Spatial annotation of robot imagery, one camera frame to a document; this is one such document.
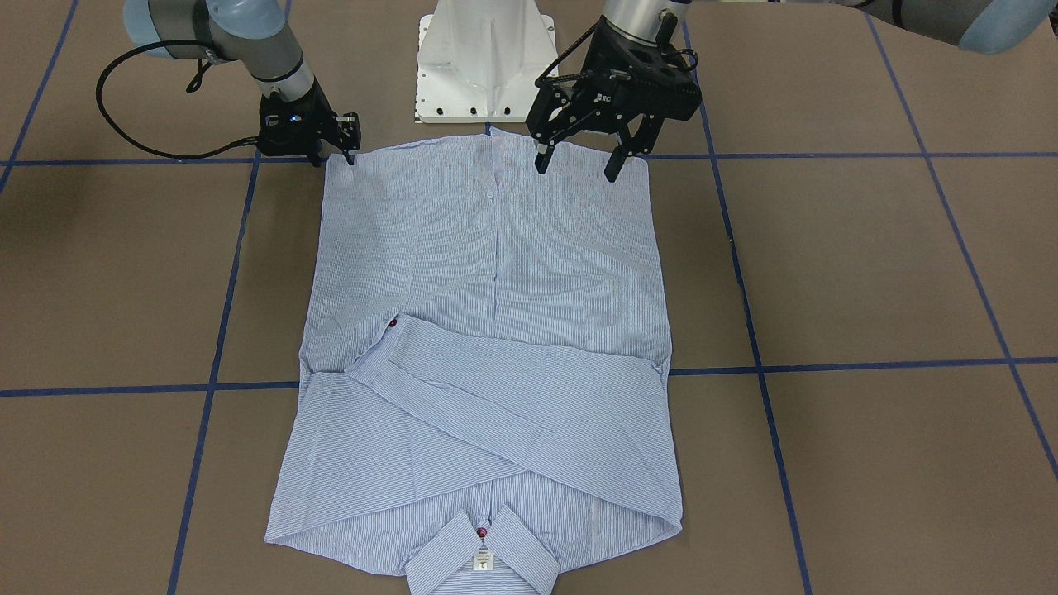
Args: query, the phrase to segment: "blue striped shirt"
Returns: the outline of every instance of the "blue striped shirt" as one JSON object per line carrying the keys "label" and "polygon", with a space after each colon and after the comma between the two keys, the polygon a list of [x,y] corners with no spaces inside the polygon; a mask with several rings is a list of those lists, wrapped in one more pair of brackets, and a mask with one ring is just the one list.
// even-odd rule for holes
{"label": "blue striped shirt", "polygon": [[564,144],[540,176],[533,150],[494,131],[328,163],[266,541],[413,595],[546,595],[680,530],[646,164],[609,184]]}

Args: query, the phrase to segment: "white tag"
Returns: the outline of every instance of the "white tag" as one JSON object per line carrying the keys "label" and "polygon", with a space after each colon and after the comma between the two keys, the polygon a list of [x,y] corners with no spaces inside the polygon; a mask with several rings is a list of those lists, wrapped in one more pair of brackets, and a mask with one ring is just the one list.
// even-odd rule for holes
{"label": "white tag", "polygon": [[475,571],[491,571],[492,570],[492,552],[489,549],[478,549],[477,554],[474,554],[474,570]]}

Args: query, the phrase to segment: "striped shirt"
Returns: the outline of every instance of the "striped shirt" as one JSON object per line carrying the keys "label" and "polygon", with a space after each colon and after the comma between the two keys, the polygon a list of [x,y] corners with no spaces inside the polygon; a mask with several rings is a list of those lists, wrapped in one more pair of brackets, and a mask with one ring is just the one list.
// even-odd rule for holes
{"label": "striped shirt", "polygon": [[494,130],[327,165],[266,541],[413,595],[546,595],[680,530],[646,164]]}

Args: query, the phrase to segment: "blue tape line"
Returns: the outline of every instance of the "blue tape line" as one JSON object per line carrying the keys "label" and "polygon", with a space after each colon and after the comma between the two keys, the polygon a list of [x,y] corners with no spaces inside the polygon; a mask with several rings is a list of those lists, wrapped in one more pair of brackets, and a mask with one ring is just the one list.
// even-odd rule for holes
{"label": "blue tape line", "polygon": [[80,395],[138,395],[151,393],[201,393],[203,391],[272,391],[296,389],[297,380],[276,380],[269,382],[216,382],[189,384],[141,384],[123,386],[68,386],[58,389],[6,389],[0,390],[0,398],[14,397],[67,397]]}
{"label": "blue tape line", "polygon": [[[1018,365],[1058,364],[1058,356],[1039,356],[1014,358]],[[787,365],[765,365],[765,374],[811,373],[811,372],[851,372],[857,369],[914,369],[933,367],[978,367],[988,365],[1007,365],[1003,358],[984,358],[966,360],[919,360],[889,362],[851,362],[851,363],[809,363]],[[752,365],[733,365],[719,367],[677,367],[669,371],[669,376],[732,376],[741,374],[756,374]],[[0,390],[0,398],[5,397],[60,397],[78,395],[126,395],[151,393],[200,393],[203,391],[271,391],[297,389],[297,380],[273,380],[263,382],[217,382],[188,384],[142,384],[122,386],[69,386],[58,389],[6,389]]]}
{"label": "blue tape line", "polygon": [[[486,134],[492,133],[491,124],[486,125]],[[647,161],[676,161],[695,159],[918,159],[920,152],[704,152],[641,155]],[[937,159],[1033,159],[1058,158],[1058,151],[1011,151],[1011,152],[931,152]],[[261,163],[310,163],[305,157],[261,157]],[[178,161],[164,158],[143,159],[32,159],[0,161],[0,167],[67,167],[89,165],[218,165],[253,163],[252,157],[212,157],[194,161]]]}
{"label": "blue tape line", "polygon": [[[687,28],[687,21],[680,23],[683,29],[683,41],[688,48],[693,47],[691,43],[691,33]],[[698,82],[698,73],[692,71],[695,84],[701,87]],[[776,456],[776,467],[779,471],[779,482],[783,489],[783,500],[786,504],[786,516],[790,525],[790,534],[794,538],[794,549],[797,554],[798,566],[801,570],[801,584],[804,589],[804,595],[811,595],[811,579],[808,576],[808,563],[805,560],[804,547],[801,541],[801,528],[797,520],[797,510],[794,508],[794,495],[790,491],[789,477],[786,474],[786,462],[783,457],[782,444],[779,439],[779,428],[776,426],[774,412],[771,408],[771,396],[768,392],[768,382],[764,373],[764,365],[761,359],[761,349],[756,342],[756,331],[753,328],[753,314],[749,306],[749,293],[746,291],[746,281],[742,273],[742,265],[738,260],[738,249],[735,245],[734,230],[731,227],[731,217],[728,213],[727,198],[724,193],[724,182],[720,179],[719,162],[716,159],[716,148],[713,144],[712,129],[709,126],[709,116],[706,110],[706,97],[705,91],[701,94],[701,105],[698,106],[698,111],[701,114],[701,128],[706,134],[706,145],[709,149],[709,154],[713,156],[709,162],[712,165],[713,170],[713,181],[716,183],[716,196],[720,203],[720,213],[724,216],[724,231],[727,233],[728,240],[731,244],[731,264],[734,268],[735,280],[738,283],[738,290],[742,292],[742,306],[746,314],[746,330],[749,333],[749,345],[753,351],[753,365],[756,368],[756,382],[761,389],[761,399],[764,402],[764,413],[768,421],[768,433],[771,435],[771,450]]]}
{"label": "blue tape line", "polygon": [[756,374],[756,367],[732,365],[726,367],[679,367],[669,371],[669,376],[730,376],[736,374]]}
{"label": "blue tape line", "polygon": [[992,158],[992,159],[1008,159],[1008,158],[1054,158],[1058,157],[1058,151],[1046,151],[1046,150],[1036,150],[1036,151],[993,151],[993,152],[929,152],[930,157],[936,158]]}
{"label": "blue tape line", "polygon": [[901,159],[919,152],[722,152],[716,159]]}
{"label": "blue tape line", "polygon": [[74,395],[128,395],[148,393],[200,393],[208,384],[147,384],[142,386],[72,386],[68,389],[10,389],[0,391],[6,397],[58,397]]}
{"label": "blue tape line", "polygon": [[[224,309],[220,315],[220,329],[217,331],[217,349],[214,353],[213,367],[209,371],[209,383],[215,384],[220,374],[220,360],[224,351],[224,337],[227,333],[227,322],[232,313],[232,302],[235,298],[235,282],[239,274],[239,251],[242,238],[247,233],[247,220],[250,218],[250,208],[254,200],[254,190],[257,186],[257,173],[260,169],[260,154],[254,155],[254,166],[250,172],[250,182],[247,184],[247,198],[242,205],[242,219],[239,222],[239,236],[235,241],[235,256],[232,257],[232,272],[227,278],[227,292],[224,295]],[[187,481],[187,495],[184,499],[184,511],[180,518],[180,533],[177,535],[177,546],[172,554],[172,570],[169,573],[168,595],[177,592],[177,581],[180,578],[180,566],[183,562],[184,546],[187,543],[187,528],[190,525],[191,508],[195,506],[195,491],[198,488],[198,474],[202,466],[202,452],[205,449],[206,433],[209,429],[209,415],[213,412],[215,391],[208,391],[205,402],[202,403],[202,419],[199,421],[198,440],[195,443],[195,456],[191,459],[190,477]]]}
{"label": "blue tape line", "polygon": [[886,53],[886,47],[881,42],[878,30],[874,26],[874,21],[867,13],[863,14],[863,18],[867,19],[867,24],[871,28],[871,35],[874,36],[874,42],[878,46],[878,51],[881,53],[881,59],[886,64],[886,70],[889,72],[889,77],[893,82],[896,94],[900,98],[900,105],[904,106],[904,113],[907,115],[908,123],[911,125],[911,131],[914,132],[915,140],[918,142],[918,148],[922,149],[922,158],[926,160],[926,166],[929,168],[929,175],[933,179],[933,185],[936,188],[936,194],[941,197],[941,204],[944,206],[944,212],[948,216],[948,222],[951,224],[951,231],[955,235],[955,240],[959,242],[959,249],[963,253],[963,259],[966,260],[966,266],[970,270],[970,276],[973,277],[973,285],[978,288],[978,294],[981,296],[982,304],[984,304],[985,312],[988,314],[988,321],[991,323],[992,330],[996,332],[996,339],[999,340],[1000,348],[1003,350],[1003,356],[1010,368],[1010,376],[1014,377],[1014,383],[1018,386],[1018,393],[1021,395],[1021,402],[1025,405],[1025,411],[1028,413],[1028,417],[1033,422],[1033,428],[1036,430],[1036,436],[1039,438],[1040,446],[1043,448],[1043,453],[1046,455],[1047,463],[1051,465],[1051,471],[1054,473],[1055,479],[1058,480],[1058,461],[1055,459],[1054,451],[1051,449],[1047,436],[1043,432],[1043,426],[1040,423],[1039,416],[1036,415],[1036,408],[1033,407],[1033,401],[1028,398],[1028,391],[1025,390],[1025,384],[1021,380],[1021,374],[1018,372],[1017,361],[1010,353],[1010,347],[1006,343],[1006,338],[1003,337],[1003,330],[1000,328],[999,320],[996,318],[996,312],[992,310],[991,302],[988,300],[988,294],[985,292],[984,284],[981,282],[978,269],[973,265],[973,259],[970,257],[970,251],[966,246],[966,241],[963,239],[963,234],[959,229],[959,222],[955,221],[955,214],[952,212],[951,205],[948,203],[948,196],[945,194],[944,186],[941,184],[941,178],[936,174],[936,168],[933,167],[933,160],[926,150],[926,143],[923,141],[922,133],[918,130],[918,125],[915,124],[915,119],[911,114],[911,106],[908,104],[908,100],[904,95],[900,83],[896,79],[896,73],[893,71],[893,65],[889,60],[889,54]]}
{"label": "blue tape line", "polygon": [[675,159],[711,159],[713,156],[704,152],[691,152],[686,155],[658,152],[653,155],[640,155],[639,157],[645,159],[646,161],[667,161]]}
{"label": "blue tape line", "polygon": [[85,165],[224,165],[231,163],[253,163],[252,157],[214,157],[197,161],[176,159],[40,159],[16,161],[18,167],[68,167]]}
{"label": "blue tape line", "polygon": [[7,179],[11,178],[11,170],[14,167],[15,160],[18,159],[18,151],[22,149],[22,143],[25,142],[25,134],[30,131],[30,124],[33,123],[33,116],[37,113],[37,107],[40,105],[40,97],[44,94],[44,88],[48,87],[48,82],[52,78],[55,62],[58,61],[59,54],[62,52],[62,46],[66,44],[67,35],[70,33],[70,23],[73,22],[73,15],[76,12],[77,0],[73,0],[70,2],[70,12],[67,13],[67,20],[62,23],[62,32],[59,34],[58,41],[55,42],[52,59],[48,61],[48,68],[44,69],[44,76],[40,79],[40,85],[37,86],[37,92],[33,95],[33,103],[30,104],[30,111],[26,112],[25,120],[22,121],[22,128],[18,131],[15,146],[11,149],[11,157],[7,158],[3,175],[0,176],[0,192],[3,192],[4,186],[7,185]]}
{"label": "blue tape line", "polygon": [[1058,357],[1014,358],[1014,361],[1018,365],[1036,365],[1041,363],[1058,363]]}

